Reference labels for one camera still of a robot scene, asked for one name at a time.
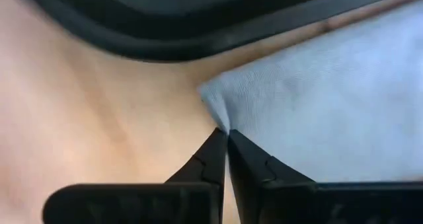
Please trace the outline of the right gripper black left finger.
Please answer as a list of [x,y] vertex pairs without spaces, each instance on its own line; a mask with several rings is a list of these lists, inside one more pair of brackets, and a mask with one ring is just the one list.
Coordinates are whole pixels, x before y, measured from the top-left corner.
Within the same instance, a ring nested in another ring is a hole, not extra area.
[[160,184],[76,184],[54,192],[44,224],[220,224],[227,136],[214,129],[188,162]]

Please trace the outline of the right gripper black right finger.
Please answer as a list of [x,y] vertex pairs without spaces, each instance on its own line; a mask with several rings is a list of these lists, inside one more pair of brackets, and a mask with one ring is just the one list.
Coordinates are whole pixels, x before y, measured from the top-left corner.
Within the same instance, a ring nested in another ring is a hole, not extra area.
[[237,130],[227,151],[241,223],[422,222],[421,182],[315,182]]

